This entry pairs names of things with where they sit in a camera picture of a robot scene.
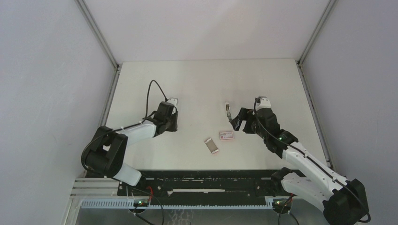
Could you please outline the white mini stapler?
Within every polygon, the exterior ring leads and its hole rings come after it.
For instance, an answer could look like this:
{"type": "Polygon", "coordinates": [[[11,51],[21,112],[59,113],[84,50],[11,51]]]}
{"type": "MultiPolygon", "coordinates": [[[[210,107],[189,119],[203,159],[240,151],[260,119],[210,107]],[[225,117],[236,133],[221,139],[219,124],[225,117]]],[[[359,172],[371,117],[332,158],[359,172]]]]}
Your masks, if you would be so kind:
{"type": "Polygon", "coordinates": [[[230,104],[228,102],[225,103],[225,108],[226,108],[226,116],[227,116],[228,121],[232,121],[230,104]]]}

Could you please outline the red staple box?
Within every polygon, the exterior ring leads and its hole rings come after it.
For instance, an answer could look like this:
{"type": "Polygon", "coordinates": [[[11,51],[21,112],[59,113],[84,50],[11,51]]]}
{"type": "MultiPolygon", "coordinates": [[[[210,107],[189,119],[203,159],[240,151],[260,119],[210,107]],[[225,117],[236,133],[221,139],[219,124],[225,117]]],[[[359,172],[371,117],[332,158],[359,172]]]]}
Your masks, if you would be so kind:
{"type": "Polygon", "coordinates": [[[219,133],[220,140],[233,140],[234,133],[232,131],[224,131],[219,133]]]}

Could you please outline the cardboard staple box tray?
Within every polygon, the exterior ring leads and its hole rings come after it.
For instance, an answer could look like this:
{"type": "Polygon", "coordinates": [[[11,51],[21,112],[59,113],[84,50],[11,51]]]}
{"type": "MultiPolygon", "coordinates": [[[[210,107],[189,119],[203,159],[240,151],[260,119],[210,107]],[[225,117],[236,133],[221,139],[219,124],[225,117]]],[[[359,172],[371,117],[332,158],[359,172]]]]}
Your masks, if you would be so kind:
{"type": "Polygon", "coordinates": [[[212,138],[208,138],[207,140],[204,141],[204,143],[211,152],[211,154],[215,154],[219,151],[218,147],[216,146],[212,138]]]}

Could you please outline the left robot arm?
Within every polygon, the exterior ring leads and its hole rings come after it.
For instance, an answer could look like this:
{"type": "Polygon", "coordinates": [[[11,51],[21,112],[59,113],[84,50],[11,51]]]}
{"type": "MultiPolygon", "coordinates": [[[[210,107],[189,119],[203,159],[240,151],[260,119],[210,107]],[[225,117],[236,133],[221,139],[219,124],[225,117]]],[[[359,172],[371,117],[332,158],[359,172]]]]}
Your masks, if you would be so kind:
{"type": "Polygon", "coordinates": [[[162,101],[158,109],[142,122],[119,129],[101,126],[81,155],[81,164],[86,171],[98,173],[128,184],[135,195],[142,195],[147,183],[141,172],[124,162],[127,147],[139,141],[155,138],[164,132],[177,131],[178,100],[162,101]]]}

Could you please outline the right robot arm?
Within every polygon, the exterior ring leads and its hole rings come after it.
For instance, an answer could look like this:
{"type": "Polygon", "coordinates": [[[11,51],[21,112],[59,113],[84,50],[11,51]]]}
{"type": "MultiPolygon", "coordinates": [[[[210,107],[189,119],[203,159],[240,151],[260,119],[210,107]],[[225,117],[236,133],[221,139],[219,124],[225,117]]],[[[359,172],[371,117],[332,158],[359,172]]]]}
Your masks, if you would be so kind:
{"type": "Polygon", "coordinates": [[[280,128],[271,108],[241,108],[238,115],[232,118],[227,105],[226,114],[235,131],[245,121],[243,132],[257,134],[269,151],[296,166],[305,175],[301,178],[286,167],[274,173],[271,188],[275,194],[288,192],[306,200],[323,213],[330,225],[370,222],[364,185],[358,179],[348,180],[317,160],[297,137],[280,128]]]}

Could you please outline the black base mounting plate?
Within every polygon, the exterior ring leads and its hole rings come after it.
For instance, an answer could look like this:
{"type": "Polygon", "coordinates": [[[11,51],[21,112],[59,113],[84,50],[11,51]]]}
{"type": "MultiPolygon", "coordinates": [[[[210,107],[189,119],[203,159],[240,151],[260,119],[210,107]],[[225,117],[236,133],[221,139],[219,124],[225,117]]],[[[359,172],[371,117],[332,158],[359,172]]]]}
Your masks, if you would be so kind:
{"type": "Polygon", "coordinates": [[[142,170],[136,186],[120,184],[118,196],[149,197],[159,204],[259,203],[268,197],[290,194],[271,180],[266,170],[142,170]]]}

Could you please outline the left aluminium frame post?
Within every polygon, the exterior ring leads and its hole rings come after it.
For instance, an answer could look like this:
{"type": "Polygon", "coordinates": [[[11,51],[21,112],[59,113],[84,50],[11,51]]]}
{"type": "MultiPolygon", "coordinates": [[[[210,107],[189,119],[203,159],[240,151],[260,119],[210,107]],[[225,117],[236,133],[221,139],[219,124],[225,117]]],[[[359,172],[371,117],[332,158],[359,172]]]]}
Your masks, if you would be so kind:
{"type": "Polygon", "coordinates": [[[108,42],[106,41],[105,36],[103,35],[98,24],[96,23],[95,18],[93,16],[93,14],[91,13],[87,2],[85,0],[75,0],[75,3],[77,5],[78,9],[80,10],[82,16],[86,20],[89,28],[91,29],[94,37],[96,38],[98,44],[100,45],[103,53],[105,54],[105,56],[107,57],[108,61],[110,62],[111,66],[113,68],[113,73],[111,76],[111,83],[110,83],[110,86],[107,91],[107,97],[106,97],[104,107],[103,107],[103,110],[101,113],[101,118],[99,121],[99,125],[102,126],[102,125],[105,125],[108,115],[109,115],[110,107],[111,107],[113,96],[115,93],[116,83],[117,83],[117,80],[118,80],[119,74],[120,74],[120,71],[119,71],[120,65],[117,62],[114,54],[112,53],[111,48],[110,48],[108,42]]]}

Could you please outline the aluminium frame post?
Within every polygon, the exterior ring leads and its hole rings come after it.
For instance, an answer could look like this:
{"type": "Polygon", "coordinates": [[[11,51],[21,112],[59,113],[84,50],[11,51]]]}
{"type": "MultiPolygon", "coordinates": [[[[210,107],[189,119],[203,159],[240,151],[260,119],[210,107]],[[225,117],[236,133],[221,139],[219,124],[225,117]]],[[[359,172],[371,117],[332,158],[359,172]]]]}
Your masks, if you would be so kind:
{"type": "Polygon", "coordinates": [[[313,30],[307,44],[305,45],[305,48],[303,50],[303,52],[301,53],[299,59],[296,61],[296,66],[300,75],[300,79],[305,91],[305,95],[308,101],[308,105],[310,107],[310,111],[311,111],[311,115],[313,117],[314,123],[315,123],[315,128],[318,134],[318,137],[320,139],[321,142],[321,148],[323,150],[323,154],[326,158],[326,163],[328,165],[329,168],[333,169],[334,165],[333,165],[333,160],[330,156],[330,152],[329,152],[329,148],[328,148],[328,144],[325,138],[325,134],[324,131],[322,130],[322,125],[320,123],[319,120],[319,115],[316,109],[316,105],[315,105],[315,101],[313,98],[313,94],[311,92],[311,88],[308,84],[308,80],[307,80],[307,76],[305,74],[304,71],[304,64],[306,62],[306,59],[308,58],[311,49],[313,48],[314,44],[316,43],[319,35],[321,34],[321,31],[323,29],[323,27],[326,25],[329,17],[331,16],[333,10],[335,9],[336,5],[337,5],[338,1],[337,0],[329,0],[319,21],[316,24],[315,29],[313,30]]]}
{"type": "Polygon", "coordinates": [[[103,107],[103,110],[101,113],[101,118],[99,121],[99,125],[102,126],[102,125],[105,125],[108,115],[109,115],[110,107],[111,107],[113,96],[115,93],[116,83],[117,83],[117,80],[118,80],[119,74],[120,74],[120,71],[119,71],[120,65],[117,62],[114,54],[112,53],[111,48],[110,48],[108,42],[106,41],[105,36],[103,35],[98,24],[96,23],[95,18],[93,16],[93,14],[91,13],[87,2],[85,0],[75,0],[75,3],[77,5],[78,9],[80,10],[82,16],[86,20],[89,28],[91,29],[94,37],[96,38],[98,44],[100,45],[103,53],[105,54],[105,56],[107,57],[108,61],[110,62],[111,66],[113,68],[113,73],[111,76],[111,83],[110,83],[110,86],[107,91],[107,97],[106,97],[104,107],[103,107]]]}

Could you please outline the right aluminium frame post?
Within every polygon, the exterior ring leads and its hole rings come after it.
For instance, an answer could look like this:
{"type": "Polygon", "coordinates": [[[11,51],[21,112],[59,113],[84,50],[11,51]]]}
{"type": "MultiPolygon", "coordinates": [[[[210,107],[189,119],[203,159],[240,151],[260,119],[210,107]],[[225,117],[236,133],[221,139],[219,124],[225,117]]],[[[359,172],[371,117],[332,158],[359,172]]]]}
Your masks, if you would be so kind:
{"type": "Polygon", "coordinates": [[[322,125],[320,123],[319,120],[319,115],[316,109],[316,105],[315,105],[315,101],[313,98],[313,94],[311,92],[311,88],[308,84],[308,80],[307,80],[307,76],[305,74],[304,71],[304,64],[306,62],[306,59],[308,58],[311,49],[313,48],[314,44],[316,43],[319,35],[321,34],[321,31],[323,29],[323,27],[326,25],[329,17],[331,16],[333,10],[335,9],[336,5],[337,5],[338,1],[337,0],[329,0],[319,21],[316,24],[315,29],[313,30],[307,44],[305,45],[305,48],[303,50],[303,52],[301,53],[299,59],[296,61],[296,66],[300,75],[300,79],[305,91],[305,95],[308,101],[308,105],[310,107],[310,111],[311,111],[311,115],[313,117],[314,123],[315,123],[315,128],[318,134],[318,137],[320,139],[321,142],[321,148],[323,150],[323,154],[326,158],[326,163],[328,165],[329,168],[333,169],[334,165],[333,165],[333,160],[330,156],[330,152],[329,152],[329,148],[328,148],[328,144],[325,138],[325,134],[324,131],[322,130],[322,125]]]}

